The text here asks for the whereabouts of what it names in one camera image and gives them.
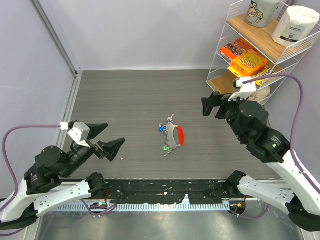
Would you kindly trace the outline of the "red grey carabiner keyring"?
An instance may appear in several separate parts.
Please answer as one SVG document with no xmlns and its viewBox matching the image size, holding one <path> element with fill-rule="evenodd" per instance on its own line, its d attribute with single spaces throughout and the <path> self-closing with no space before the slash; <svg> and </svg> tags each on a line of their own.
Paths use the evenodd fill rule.
<svg viewBox="0 0 320 240">
<path fill-rule="evenodd" d="M 174 114 L 169 116 L 164 124 L 166 130 L 164 134 L 164 146 L 169 147 L 169 151 L 165 151 L 165 156 L 171 154 L 176 149 L 181 148 L 185 144 L 185 133 L 181 125 L 174 121 Z"/>
</svg>

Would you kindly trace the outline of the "blue capped key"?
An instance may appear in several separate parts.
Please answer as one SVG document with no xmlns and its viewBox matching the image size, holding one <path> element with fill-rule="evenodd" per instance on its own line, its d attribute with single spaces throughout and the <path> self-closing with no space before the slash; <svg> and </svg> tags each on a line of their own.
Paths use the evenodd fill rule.
<svg viewBox="0 0 320 240">
<path fill-rule="evenodd" d="M 163 133 L 166 129 L 167 129 L 166 124 L 162 124 L 162 123 L 159 124 L 158 131 L 159 131 L 160 133 Z"/>
</svg>

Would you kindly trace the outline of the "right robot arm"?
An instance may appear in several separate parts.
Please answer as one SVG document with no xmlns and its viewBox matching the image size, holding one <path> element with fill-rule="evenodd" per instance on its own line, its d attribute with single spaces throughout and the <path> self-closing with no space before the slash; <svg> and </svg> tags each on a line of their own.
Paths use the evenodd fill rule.
<svg viewBox="0 0 320 240">
<path fill-rule="evenodd" d="M 203 116 L 209 116 L 213 108 L 218 108 L 215 118 L 226 120 L 240 144 L 273 169 L 289 190 L 272 187 L 236 170 L 226 181 L 227 193 L 232 197 L 242 194 L 258 198 L 287 214 L 301 229 L 318 232 L 320 194 L 316 188 L 319 183 L 303 168 L 284 135 L 267 125 L 269 113 L 259 103 L 241 99 L 231 101 L 230 97 L 219 92 L 203 97 Z"/>
</svg>

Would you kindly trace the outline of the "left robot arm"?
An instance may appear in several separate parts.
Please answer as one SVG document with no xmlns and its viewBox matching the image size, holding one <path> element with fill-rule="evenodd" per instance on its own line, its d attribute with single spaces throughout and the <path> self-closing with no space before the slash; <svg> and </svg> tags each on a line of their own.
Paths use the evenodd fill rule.
<svg viewBox="0 0 320 240">
<path fill-rule="evenodd" d="M 107 193 L 107 184 L 102 174 L 92 173 L 89 177 L 65 190 L 53 192 L 61 185 L 61 179 L 69 178 L 91 156 L 106 158 L 112 162 L 125 138 L 109 142 L 91 141 L 101 134 L 107 123 L 86 124 L 81 121 L 60 122 L 51 124 L 50 128 L 67 131 L 72 139 L 68 152 L 58 146 L 50 145 L 35 157 L 35 163 L 18 182 L 9 162 L 6 142 L 9 134 L 20 129 L 28 129 L 29 125 L 21 125 L 10 129 L 3 137 L 2 152 L 6 165 L 14 181 L 14 192 L 0 203 L 0 229 L 22 230 L 52 209 L 67 203 L 83 199 L 101 199 Z"/>
</svg>

